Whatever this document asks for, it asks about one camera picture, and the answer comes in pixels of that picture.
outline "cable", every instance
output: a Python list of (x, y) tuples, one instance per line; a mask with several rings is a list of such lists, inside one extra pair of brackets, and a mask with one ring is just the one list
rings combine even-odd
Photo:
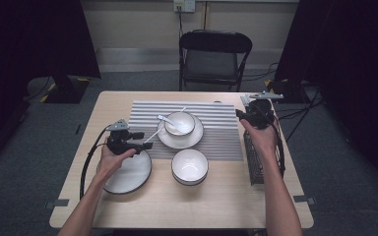
[(94, 155), (95, 150), (97, 147), (101, 146), (98, 145), (97, 143), (99, 142), (100, 138), (102, 137), (103, 133), (105, 133), (105, 129), (100, 132), (99, 136), (97, 137), (96, 141), (94, 142), (94, 145), (91, 148), (91, 151), (88, 153), (88, 157), (86, 158), (84, 168), (82, 169), (82, 175), (81, 175), (81, 186), (80, 186), (80, 193), (79, 193), (79, 199), (81, 199), (84, 196), (84, 191), (85, 191), (85, 179), (86, 179), (86, 173), (88, 172), (88, 166), (89, 163), (91, 162), (92, 156)]
[(276, 122), (278, 123), (278, 150), (279, 150), (279, 164), (280, 164), (280, 171), (282, 174), (282, 177), (284, 177), (284, 171), (286, 170), (286, 167), (284, 166), (284, 144), (282, 142), (281, 137), (281, 124), (279, 123), (279, 120), (276, 116), (274, 116), (276, 119)]
[(309, 105), (305, 106), (304, 108), (300, 108), (300, 109), (285, 109), (285, 110), (279, 110), (278, 113), (283, 112), (283, 111), (291, 111), (291, 110), (295, 110), (295, 112), (293, 112), (293, 113), (290, 113), (290, 114), (287, 114), (287, 115), (285, 115), (285, 116), (281, 116), (281, 117), (279, 117), (279, 120), (283, 120), (283, 119), (293, 119), (293, 118), (295, 118), (296, 116), (298, 116), (300, 113), (302, 113), (302, 112), (304, 112), (304, 111), (306, 111), (306, 110), (309, 110), (309, 109), (311, 109), (311, 108), (314, 108), (315, 106), (320, 105), (320, 104), (323, 102), (323, 100), (324, 100), (323, 98), (321, 98), (317, 103), (315, 103), (315, 104), (313, 103), (313, 102), (315, 102), (318, 93), (319, 93), (319, 89), (315, 92), (315, 95), (314, 95), (314, 97), (312, 98), (311, 103), (310, 103)]
[(319, 92), (319, 88), (318, 90), (315, 92), (315, 95), (314, 97), (312, 98), (312, 101), (311, 101), (311, 104), (306, 108), (306, 111), (305, 111), (305, 114), (303, 114), (303, 116), (300, 118), (300, 120), (297, 122), (297, 124), (295, 125), (295, 127), (293, 128), (293, 130), (290, 132), (289, 136), (287, 137), (286, 139), (286, 142), (288, 142), (290, 140), (290, 137), (293, 135), (293, 133), (296, 131), (297, 127), (299, 127), (300, 123), (303, 121), (303, 119), (305, 118), (305, 116), (308, 114), (308, 112), (311, 110), (312, 107), (315, 107), (316, 105), (319, 105), (321, 102), (322, 102), (322, 99), (316, 104), (314, 105), (314, 102), (315, 102), (315, 99), (317, 97), (317, 94)]
[(183, 26), (182, 26), (182, 7), (177, 7), (177, 14), (179, 15), (179, 39), (183, 35)]
[(209, 12), (209, 8), (210, 8), (210, 3), (209, 2), (205, 2), (205, 11), (204, 11), (204, 25), (203, 25), (203, 30), (206, 30), (207, 29), (207, 17), (208, 17), (208, 12)]
[(258, 77), (258, 78), (254, 78), (254, 79), (243, 80), (243, 82), (247, 82), (247, 81), (257, 81), (257, 80), (260, 80), (260, 79), (265, 78), (266, 76), (269, 76), (270, 74), (272, 74), (272, 73), (274, 73), (274, 72), (276, 71), (276, 70), (271, 71), (271, 69), (272, 69), (272, 66), (273, 66), (273, 65), (277, 65), (277, 64), (279, 64), (279, 62), (275, 62), (275, 63), (270, 64), (270, 65), (269, 65), (269, 69), (268, 69), (268, 71), (267, 71), (266, 73), (264, 73), (264, 74), (258, 74), (258, 75), (243, 75), (243, 77), (255, 77), (255, 76)]

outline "gray ridged mat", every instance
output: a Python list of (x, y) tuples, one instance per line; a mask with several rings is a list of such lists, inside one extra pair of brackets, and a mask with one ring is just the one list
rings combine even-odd
[[(128, 122), (131, 132), (144, 132), (148, 139), (158, 128), (158, 115), (185, 111), (195, 115), (204, 125), (204, 136), (196, 145), (189, 147), (203, 153), (208, 160), (243, 160), (241, 141), (238, 134), (235, 108), (229, 103), (187, 102), (187, 101), (146, 101), (135, 100)], [(148, 150), (151, 158), (172, 159), (181, 149), (174, 149), (153, 137), (153, 148)]]

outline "folding chair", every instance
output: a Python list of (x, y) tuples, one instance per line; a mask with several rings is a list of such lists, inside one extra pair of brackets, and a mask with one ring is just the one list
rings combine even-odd
[(239, 91), (252, 47), (250, 38), (240, 32), (196, 29), (184, 33), (179, 40), (179, 90), (189, 82), (228, 85), (228, 89), (237, 85)]

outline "black curtain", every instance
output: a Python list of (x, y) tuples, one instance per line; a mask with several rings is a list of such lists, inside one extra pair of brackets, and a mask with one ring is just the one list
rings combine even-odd
[(31, 79), (100, 78), (80, 0), (0, 0), (0, 129)]
[(317, 83), (378, 170), (378, 0), (300, 0), (275, 77)]

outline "dish rack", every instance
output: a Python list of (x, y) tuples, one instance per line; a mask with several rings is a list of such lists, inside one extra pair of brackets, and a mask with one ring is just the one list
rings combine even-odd
[(244, 137), (245, 151), (247, 153), (247, 162), (248, 162), (248, 170), (250, 173), (251, 185), (264, 184), (263, 165), (260, 161), (259, 154), (257, 153), (256, 149), (254, 149), (253, 147), (251, 136), (247, 131), (245, 131), (243, 137)]

